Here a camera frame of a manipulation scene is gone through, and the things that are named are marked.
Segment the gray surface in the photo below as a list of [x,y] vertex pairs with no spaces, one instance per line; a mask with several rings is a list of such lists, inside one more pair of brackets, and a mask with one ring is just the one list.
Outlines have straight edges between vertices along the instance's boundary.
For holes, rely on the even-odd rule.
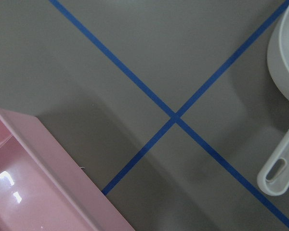
[[[173,110],[278,7],[262,1],[63,3]],[[254,186],[289,127],[270,27],[183,116]],[[168,117],[47,1],[0,1],[0,107],[38,116],[102,189]],[[137,230],[287,230],[180,128],[108,195]],[[289,217],[289,191],[268,197]]]

